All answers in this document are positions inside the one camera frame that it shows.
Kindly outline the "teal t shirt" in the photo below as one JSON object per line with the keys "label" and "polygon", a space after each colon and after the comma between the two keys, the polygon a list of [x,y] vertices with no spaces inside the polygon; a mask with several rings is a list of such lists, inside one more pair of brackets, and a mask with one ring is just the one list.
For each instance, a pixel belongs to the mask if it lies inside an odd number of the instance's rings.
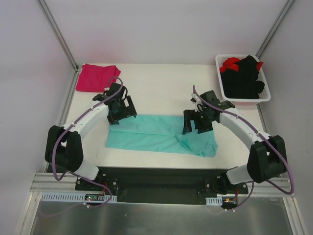
{"label": "teal t shirt", "polygon": [[183,134],[184,118],[169,115],[137,115],[109,127],[105,147],[214,157],[218,144],[214,132]]}

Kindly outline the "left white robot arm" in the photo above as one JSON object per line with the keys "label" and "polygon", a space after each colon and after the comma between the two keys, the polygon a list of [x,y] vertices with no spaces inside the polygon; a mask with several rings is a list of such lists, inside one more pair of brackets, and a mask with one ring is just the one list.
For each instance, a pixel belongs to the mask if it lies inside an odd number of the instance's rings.
{"label": "left white robot arm", "polygon": [[84,159],[82,141],[100,121],[118,125],[120,120],[136,115],[127,88],[121,82],[113,82],[102,94],[97,94],[88,109],[74,121],[49,129],[45,161],[52,166],[53,173],[60,168],[87,180],[86,184],[92,190],[99,190],[105,181],[104,173]]}

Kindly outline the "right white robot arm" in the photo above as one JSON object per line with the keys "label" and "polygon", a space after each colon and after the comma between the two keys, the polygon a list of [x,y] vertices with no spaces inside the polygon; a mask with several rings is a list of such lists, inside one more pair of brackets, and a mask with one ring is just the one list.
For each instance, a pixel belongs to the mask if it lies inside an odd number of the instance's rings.
{"label": "right white robot arm", "polygon": [[235,134],[249,150],[247,164],[224,171],[211,183],[214,192],[226,195],[233,192],[239,184],[248,182],[268,182],[274,185],[271,181],[273,177],[287,173],[290,190],[286,191],[277,185],[275,188],[284,194],[293,194],[294,180],[287,162],[285,142],[281,136],[272,136],[256,129],[239,114],[234,104],[230,101],[221,102],[214,91],[203,94],[193,91],[191,102],[195,108],[183,112],[184,135],[193,130],[198,134],[212,131],[212,123],[217,122]]}

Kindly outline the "folded pink t shirt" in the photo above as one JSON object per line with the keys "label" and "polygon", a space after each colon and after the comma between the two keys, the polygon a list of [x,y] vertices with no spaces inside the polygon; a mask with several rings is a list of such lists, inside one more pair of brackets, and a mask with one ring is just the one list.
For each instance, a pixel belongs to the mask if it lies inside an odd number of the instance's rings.
{"label": "folded pink t shirt", "polygon": [[110,87],[113,82],[116,82],[116,77],[119,77],[120,74],[121,71],[116,65],[97,66],[84,64],[78,78],[76,91],[101,93],[106,87]]}

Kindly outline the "black t shirt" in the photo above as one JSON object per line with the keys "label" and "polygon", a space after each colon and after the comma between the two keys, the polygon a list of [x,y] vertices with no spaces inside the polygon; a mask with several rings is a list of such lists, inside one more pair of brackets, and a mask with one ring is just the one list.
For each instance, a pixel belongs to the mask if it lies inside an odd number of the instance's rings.
{"label": "black t shirt", "polygon": [[263,62],[248,55],[239,62],[239,71],[226,70],[221,73],[223,91],[227,98],[259,99],[265,84],[258,80]]}

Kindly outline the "red t shirt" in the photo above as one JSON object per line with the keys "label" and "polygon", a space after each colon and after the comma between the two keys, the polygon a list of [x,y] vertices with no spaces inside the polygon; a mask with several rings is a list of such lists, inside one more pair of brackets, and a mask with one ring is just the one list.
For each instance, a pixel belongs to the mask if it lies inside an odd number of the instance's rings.
{"label": "red t shirt", "polygon": [[222,64],[222,66],[220,67],[220,72],[223,73],[226,70],[233,70],[238,72],[239,71],[239,62],[240,59],[236,58],[236,57],[230,57],[227,60],[225,60]]}

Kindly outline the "white plastic basket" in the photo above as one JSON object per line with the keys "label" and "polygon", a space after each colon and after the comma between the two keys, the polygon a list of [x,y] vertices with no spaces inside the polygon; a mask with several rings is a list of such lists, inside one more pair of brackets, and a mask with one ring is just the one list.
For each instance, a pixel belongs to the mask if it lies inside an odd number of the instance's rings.
{"label": "white plastic basket", "polygon": [[[220,67],[222,66],[222,63],[225,60],[227,60],[228,58],[230,58],[230,57],[237,57],[239,59],[243,59],[246,56],[248,56],[248,55],[247,54],[218,54],[218,55],[216,55],[215,62],[216,62],[217,75],[218,75],[218,81],[219,81],[219,84],[220,84],[220,90],[221,90],[222,99],[223,100],[228,100],[228,101],[231,101],[231,102],[234,102],[234,103],[244,103],[244,104],[248,104],[248,103],[257,104],[257,103],[260,103],[260,102],[269,101],[270,98],[271,98],[271,95],[270,95],[270,91],[269,91],[269,88],[268,88],[268,83],[266,81],[266,78],[265,78],[265,75],[264,75],[262,67],[260,69],[258,80],[263,81],[264,84],[265,84],[265,87],[264,87],[262,93],[259,94],[259,97],[260,97],[259,99],[232,99],[232,98],[227,98],[225,96],[224,91],[223,91],[221,75],[220,75]],[[253,56],[257,61],[260,61],[256,56],[254,56],[254,55],[251,55],[251,56]]]}

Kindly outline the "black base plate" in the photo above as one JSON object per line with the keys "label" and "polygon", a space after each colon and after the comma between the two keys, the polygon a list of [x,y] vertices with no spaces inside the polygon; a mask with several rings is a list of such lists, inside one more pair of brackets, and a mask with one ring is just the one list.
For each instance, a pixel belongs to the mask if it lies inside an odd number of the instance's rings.
{"label": "black base plate", "polygon": [[76,191],[101,192],[123,203],[204,205],[216,197],[219,177],[224,169],[171,169],[101,167],[97,186],[83,179]]}

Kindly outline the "aluminium front rail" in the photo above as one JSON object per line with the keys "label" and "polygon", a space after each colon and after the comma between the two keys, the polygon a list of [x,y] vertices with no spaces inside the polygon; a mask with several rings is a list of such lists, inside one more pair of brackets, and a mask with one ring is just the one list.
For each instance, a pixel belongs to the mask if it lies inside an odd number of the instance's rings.
{"label": "aluminium front rail", "polygon": [[77,178],[70,174],[57,181],[52,173],[36,173],[31,184],[30,193],[75,192],[76,180]]}

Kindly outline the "left aluminium frame post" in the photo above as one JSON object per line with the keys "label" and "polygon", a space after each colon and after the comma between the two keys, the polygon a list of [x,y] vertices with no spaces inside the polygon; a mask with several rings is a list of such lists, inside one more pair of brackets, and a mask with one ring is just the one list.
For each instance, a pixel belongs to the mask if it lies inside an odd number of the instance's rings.
{"label": "left aluminium frame post", "polygon": [[55,35],[59,45],[61,46],[61,49],[63,50],[65,56],[67,57],[71,67],[74,69],[74,71],[78,71],[79,66],[76,63],[47,2],[45,0],[37,0],[37,3],[43,15],[45,16],[50,28],[52,29],[52,32]]}

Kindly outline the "aluminium frame post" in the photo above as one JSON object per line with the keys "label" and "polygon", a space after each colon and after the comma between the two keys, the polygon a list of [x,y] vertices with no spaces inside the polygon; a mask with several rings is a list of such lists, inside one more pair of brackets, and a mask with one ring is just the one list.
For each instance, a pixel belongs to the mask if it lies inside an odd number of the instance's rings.
{"label": "aluminium frame post", "polygon": [[37,3],[43,15],[45,16],[50,28],[52,29],[52,32],[55,35],[59,45],[61,46],[61,49],[63,50],[65,56],[67,57],[71,67],[74,69],[74,71],[78,71],[79,66],[76,63],[47,2],[45,0],[37,0]]}
{"label": "aluminium frame post", "polygon": [[272,39],[274,38],[275,34],[277,33],[278,29],[282,25],[283,21],[289,14],[289,12],[292,10],[293,6],[297,0],[287,0],[285,4],[283,5],[281,11],[279,12],[278,16],[276,17],[273,25],[271,26],[269,32],[267,33],[266,37],[264,38],[263,42],[261,43],[256,56],[258,58],[261,58],[261,56],[266,51],[267,47],[271,43]]}

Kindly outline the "right aluminium frame post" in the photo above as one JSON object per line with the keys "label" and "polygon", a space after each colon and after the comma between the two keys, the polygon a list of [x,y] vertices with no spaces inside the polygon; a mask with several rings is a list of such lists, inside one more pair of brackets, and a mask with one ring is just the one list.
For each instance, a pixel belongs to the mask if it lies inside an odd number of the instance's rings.
{"label": "right aluminium frame post", "polygon": [[279,12],[278,16],[276,17],[273,25],[271,26],[269,32],[267,33],[266,37],[264,38],[263,42],[261,43],[256,56],[258,58],[261,58],[261,56],[266,51],[267,47],[271,43],[272,39],[274,38],[275,34],[277,33],[278,29],[282,25],[283,21],[289,14],[289,12],[292,10],[293,6],[297,0],[287,0],[285,4],[283,5],[281,11]]}

